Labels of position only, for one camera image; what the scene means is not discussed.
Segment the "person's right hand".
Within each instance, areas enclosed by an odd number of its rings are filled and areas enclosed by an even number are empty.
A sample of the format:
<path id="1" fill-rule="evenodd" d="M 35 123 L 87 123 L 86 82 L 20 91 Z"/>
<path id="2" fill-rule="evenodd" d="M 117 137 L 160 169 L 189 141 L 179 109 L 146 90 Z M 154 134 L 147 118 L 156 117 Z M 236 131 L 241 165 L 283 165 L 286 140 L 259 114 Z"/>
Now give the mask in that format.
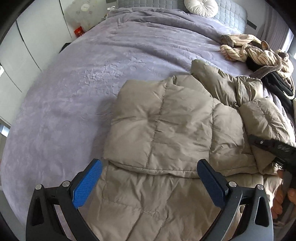
<path id="1" fill-rule="evenodd" d="M 284 173 L 285 172 L 283 170 L 278 170 L 278 177 L 274 177 L 271 182 L 271 190 L 273 191 L 273 205 L 271 207 L 271 214 L 274 220 L 278 219 L 278 217 L 282 214 L 282 204 L 286 197 L 290 200 L 290 202 L 295 204 L 295 189 L 290 188 L 286 194 L 284 194 L 282 191 L 282 185 L 280 184 L 280 181 L 283 180 Z"/>

